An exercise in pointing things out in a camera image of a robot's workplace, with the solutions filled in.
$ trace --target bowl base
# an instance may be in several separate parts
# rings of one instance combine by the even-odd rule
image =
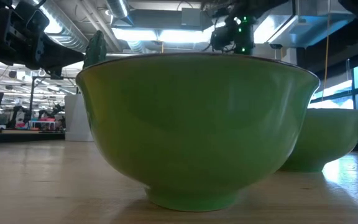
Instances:
[[[321,172],[325,164],[287,164],[281,166],[280,170],[290,172]]]
[[[208,212],[226,208],[234,203],[237,192],[224,195],[177,194],[165,190],[146,189],[151,202],[164,208],[183,212]]]

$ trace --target green bowl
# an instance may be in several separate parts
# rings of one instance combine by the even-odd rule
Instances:
[[[308,109],[296,146],[281,170],[321,172],[358,142],[358,110]]]
[[[293,65],[223,54],[124,58],[76,81],[104,158],[183,211],[224,208],[279,169],[319,85]]]

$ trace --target green object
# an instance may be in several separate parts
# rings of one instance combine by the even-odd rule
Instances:
[[[106,41],[104,39],[103,33],[98,30],[93,35],[86,48],[83,69],[105,61],[106,54]]]
[[[321,172],[358,142],[358,110],[308,109],[296,146],[281,170]]]
[[[319,85],[295,66],[223,54],[133,56],[76,82],[104,158],[182,211],[230,206],[280,168]]]

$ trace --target wooden table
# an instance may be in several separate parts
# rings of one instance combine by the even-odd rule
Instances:
[[[93,143],[0,144],[0,223],[355,223],[358,154],[324,173],[277,172],[230,208],[176,212],[147,201]]]

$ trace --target bowl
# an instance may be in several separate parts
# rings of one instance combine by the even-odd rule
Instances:
[[[293,65],[223,54],[128,57],[76,82],[104,158],[181,211],[227,207],[279,169],[319,85]]]
[[[321,172],[358,142],[358,110],[308,109],[295,148],[281,170]]]

